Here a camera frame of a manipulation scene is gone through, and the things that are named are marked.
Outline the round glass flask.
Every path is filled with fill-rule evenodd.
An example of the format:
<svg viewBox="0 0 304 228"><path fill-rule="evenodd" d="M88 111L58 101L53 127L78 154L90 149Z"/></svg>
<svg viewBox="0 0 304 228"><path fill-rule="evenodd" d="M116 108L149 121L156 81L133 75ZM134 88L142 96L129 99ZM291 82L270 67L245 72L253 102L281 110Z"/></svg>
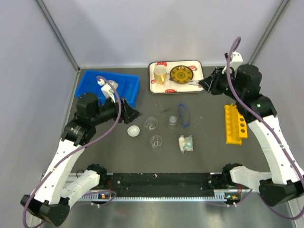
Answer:
<svg viewBox="0 0 304 228"><path fill-rule="evenodd" d="M158 126L158 121L154 117L148 117L144 121L144 127L150 132L154 131L157 128L157 126Z"/></svg>

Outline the blue plastic compartment bin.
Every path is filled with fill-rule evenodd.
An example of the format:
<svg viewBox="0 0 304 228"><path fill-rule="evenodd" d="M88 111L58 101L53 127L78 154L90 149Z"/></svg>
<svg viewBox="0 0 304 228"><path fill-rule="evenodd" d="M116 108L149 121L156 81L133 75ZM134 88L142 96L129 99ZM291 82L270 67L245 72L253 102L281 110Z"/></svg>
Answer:
<svg viewBox="0 0 304 228"><path fill-rule="evenodd" d="M116 90L120 98L125 98L128 104L132 108L135 108L137 95L140 90L140 77L135 75L87 70L78 84L75 96L80 98L84 93L94 93L102 104L104 104L106 98L102 93L101 86L97 82L98 76L102 76L109 81L115 81L118 84Z"/></svg>

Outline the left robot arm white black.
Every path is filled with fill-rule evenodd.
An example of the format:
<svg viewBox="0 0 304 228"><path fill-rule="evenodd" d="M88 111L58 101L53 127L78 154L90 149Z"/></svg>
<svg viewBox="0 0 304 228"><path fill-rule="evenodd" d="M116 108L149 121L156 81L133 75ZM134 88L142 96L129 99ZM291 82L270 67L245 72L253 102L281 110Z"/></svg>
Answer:
<svg viewBox="0 0 304 228"><path fill-rule="evenodd" d="M103 104L94 93L82 94L76 103L74 118L65 126L44 178L31 194L21 199L24 213L56 227L62 225L79 199L91 189L108 184L106 168L91 164L82 176L66 185L75 162L86 147L94 143L91 139L96 126L109 120L114 120L115 124L129 124L140 114L124 98L107 98Z"/></svg>

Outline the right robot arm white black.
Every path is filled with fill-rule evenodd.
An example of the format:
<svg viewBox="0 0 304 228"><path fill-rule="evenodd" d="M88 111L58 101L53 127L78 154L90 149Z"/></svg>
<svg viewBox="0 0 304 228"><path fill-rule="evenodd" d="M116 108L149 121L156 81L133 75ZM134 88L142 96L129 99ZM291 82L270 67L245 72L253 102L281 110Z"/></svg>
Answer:
<svg viewBox="0 0 304 228"><path fill-rule="evenodd" d="M260 194L273 207L303 196L303 170L295 161L279 126L272 101L260 93L262 74L250 64L241 65L230 74L235 94L240 98L236 108L257 138L266 158L269 172L258 172L234 163L223 168L222 183L227 188L237 184Z"/></svg>

